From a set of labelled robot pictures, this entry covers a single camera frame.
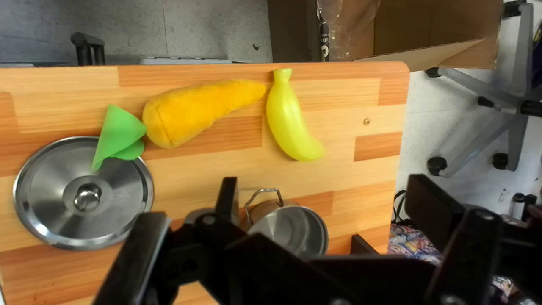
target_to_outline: banana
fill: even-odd
[[[296,161],[322,160],[325,155],[323,146],[310,134],[298,97],[289,85],[291,68],[272,72],[272,78],[266,117],[274,141]]]

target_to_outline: stainless steel pot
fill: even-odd
[[[252,206],[261,194],[276,194],[277,199]],[[249,234],[259,233],[298,258],[310,260],[327,251],[327,229],[318,214],[284,202],[276,189],[254,192],[244,206],[244,214],[240,224]]]

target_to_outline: wooden countertop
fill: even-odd
[[[140,114],[144,102],[164,90],[230,78],[271,84],[271,72],[281,67],[286,65],[0,70],[0,275],[6,302],[89,304],[118,251],[118,246],[86,253],[52,250],[22,228],[12,184],[35,150],[67,136],[98,134],[110,104]],[[406,67],[288,67],[294,68],[293,87],[327,158],[286,160],[267,134],[259,102],[183,148],[147,148],[154,211],[167,212],[178,226],[189,211],[213,206],[222,177],[239,177],[242,189],[277,187],[284,199],[318,212],[328,229],[330,255],[349,253],[355,233],[386,251]],[[179,300],[210,302],[196,285],[183,289]]]

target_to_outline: wood grain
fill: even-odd
[[[105,109],[139,116],[161,92],[201,82],[247,78],[271,85],[283,65],[123,67],[0,70],[0,278],[8,304],[89,304],[118,246],[69,253],[40,245],[18,222],[10,199],[25,160],[47,143],[98,134]],[[147,143],[145,165],[156,187],[154,211],[179,228],[188,212],[211,207],[223,177],[239,177],[240,202],[261,187],[313,209],[327,224],[328,253],[349,253],[362,234],[386,251],[405,121],[408,70],[399,63],[288,65],[294,70],[308,129],[325,158],[294,163],[274,145],[264,100],[216,123],[183,148]],[[176,302],[211,304],[200,285]]]

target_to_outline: kitchen counter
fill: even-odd
[[[211,80],[271,84],[283,65],[105,67],[0,70],[0,273],[8,304],[89,304],[118,246],[62,251],[40,245],[18,222],[12,185],[39,148],[67,136],[96,136],[106,106],[140,116],[144,102],[169,89]],[[288,65],[310,131],[327,156],[294,163],[264,124],[264,100],[215,124],[194,141],[162,151],[147,146],[152,211],[178,228],[194,209],[211,207],[222,177],[239,177],[240,200],[276,187],[286,200],[313,209],[327,224],[328,253],[347,255],[352,234],[384,253],[405,123],[408,70],[401,63]],[[198,285],[178,300],[205,304]]]

